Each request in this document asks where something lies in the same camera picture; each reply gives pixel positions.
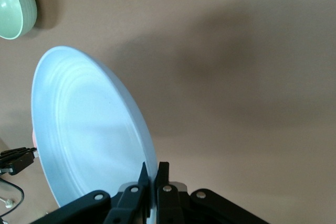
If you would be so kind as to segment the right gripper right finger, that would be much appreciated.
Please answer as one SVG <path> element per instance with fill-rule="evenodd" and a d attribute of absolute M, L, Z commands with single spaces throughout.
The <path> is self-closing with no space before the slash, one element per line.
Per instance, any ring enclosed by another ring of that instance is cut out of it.
<path fill-rule="evenodd" d="M 160 162 L 155 179 L 157 223 L 267 223 L 230 200 L 201 188 L 193 193 L 169 181 L 170 165 Z"/>

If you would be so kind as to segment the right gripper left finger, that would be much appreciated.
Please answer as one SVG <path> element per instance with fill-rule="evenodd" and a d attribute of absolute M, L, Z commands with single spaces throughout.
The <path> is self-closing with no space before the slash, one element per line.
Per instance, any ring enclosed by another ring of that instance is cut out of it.
<path fill-rule="evenodd" d="M 111 197 L 92 191 L 34 223 L 146 223 L 150 216 L 150 180 L 142 165 L 137 183 Z"/>

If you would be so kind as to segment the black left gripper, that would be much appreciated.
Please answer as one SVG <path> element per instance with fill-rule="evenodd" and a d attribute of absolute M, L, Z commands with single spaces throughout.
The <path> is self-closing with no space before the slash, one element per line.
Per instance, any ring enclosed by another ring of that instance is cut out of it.
<path fill-rule="evenodd" d="M 39 158 L 39 153 L 36 147 L 21 147 L 2 151 L 1 175 L 10 174 L 11 176 L 14 176 L 31 165 L 36 158 Z"/>

